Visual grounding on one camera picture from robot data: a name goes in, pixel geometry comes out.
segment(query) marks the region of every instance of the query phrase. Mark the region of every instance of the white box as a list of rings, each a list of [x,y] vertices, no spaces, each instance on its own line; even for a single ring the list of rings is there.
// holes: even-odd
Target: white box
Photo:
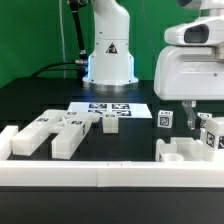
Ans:
[[[173,111],[160,110],[158,113],[157,126],[161,128],[171,128],[173,124]]]
[[[103,133],[118,133],[118,117],[116,112],[103,112]]]

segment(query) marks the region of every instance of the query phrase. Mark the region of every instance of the black panel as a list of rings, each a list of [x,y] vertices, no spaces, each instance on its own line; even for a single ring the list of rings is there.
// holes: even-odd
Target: black panel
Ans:
[[[208,41],[209,28],[202,24],[188,28],[184,34],[184,41],[186,43],[206,43]]]

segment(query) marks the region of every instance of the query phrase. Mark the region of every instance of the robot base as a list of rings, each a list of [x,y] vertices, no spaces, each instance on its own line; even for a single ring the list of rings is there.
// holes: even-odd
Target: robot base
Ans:
[[[97,90],[97,91],[104,91],[104,92],[122,92],[122,91],[127,91],[130,89],[137,89],[138,80],[136,79],[136,81],[134,82],[121,84],[121,85],[98,84],[98,83],[93,83],[93,82],[83,80],[83,87]]]

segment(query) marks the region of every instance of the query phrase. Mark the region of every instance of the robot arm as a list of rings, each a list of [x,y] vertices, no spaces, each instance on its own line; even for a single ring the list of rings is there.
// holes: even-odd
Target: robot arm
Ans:
[[[69,0],[76,23],[80,58],[83,59],[84,42],[77,13],[87,3],[92,5],[94,12],[95,43],[88,58],[88,74],[83,78],[83,86],[115,92],[136,88],[138,79],[133,74],[134,58],[129,52],[130,17],[116,0]]]

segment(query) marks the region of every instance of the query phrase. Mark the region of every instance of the white foam piece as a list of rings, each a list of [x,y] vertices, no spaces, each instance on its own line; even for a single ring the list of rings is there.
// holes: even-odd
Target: white foam piece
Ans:
[[[18,126],[6,126],[0,134],[0,160],[7,160],[12,152],[11,139],[18,133]]]

